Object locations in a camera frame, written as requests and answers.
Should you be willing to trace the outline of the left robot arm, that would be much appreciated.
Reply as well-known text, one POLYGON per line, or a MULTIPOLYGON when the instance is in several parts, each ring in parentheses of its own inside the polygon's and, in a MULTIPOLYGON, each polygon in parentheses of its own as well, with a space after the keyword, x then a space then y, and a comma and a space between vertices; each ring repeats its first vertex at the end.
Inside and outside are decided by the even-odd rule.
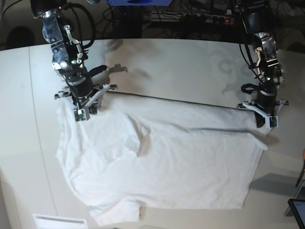
POLYGON ((277 100, 280 84, 285 74, 278 61, 278 45, 273 30, 275 19, 267 0, 235 0, 234 11, 242 29, 243 44, 239 46, 249 70, 258 84, 247 83, 241 86, 245 94, 254 94, 251 101, 238 104, 239 109, 254 112, 256 126, 275 128, 279 126, 278 112, 288 105, 285 99, 277 100))

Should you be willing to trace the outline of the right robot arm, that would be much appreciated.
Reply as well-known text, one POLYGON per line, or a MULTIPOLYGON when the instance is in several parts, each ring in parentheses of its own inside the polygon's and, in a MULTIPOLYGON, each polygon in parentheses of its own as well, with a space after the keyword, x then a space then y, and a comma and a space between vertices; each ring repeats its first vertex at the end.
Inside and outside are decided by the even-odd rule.
POLYGON ((109 85, 94 84, 92 78, 107 69, 100 65, 87 71, 84 62, 87 50, 95 41, 96 29, 90 12, 81 4, 68 3, 65 0, 32 0, 30 3, 34 18, 40 18, 43 24, 42 34, 51 45, 53 54, 52 68, 62 77, 68 91, 60 91, 55 98, 62 98, 72 108, 76 121, 89 120, 97 114, 99 98, 110 88, 109 85), (71 25, 62 11, 78 8, 88 17, 92 28, 90 42, 73 38, 71 25))

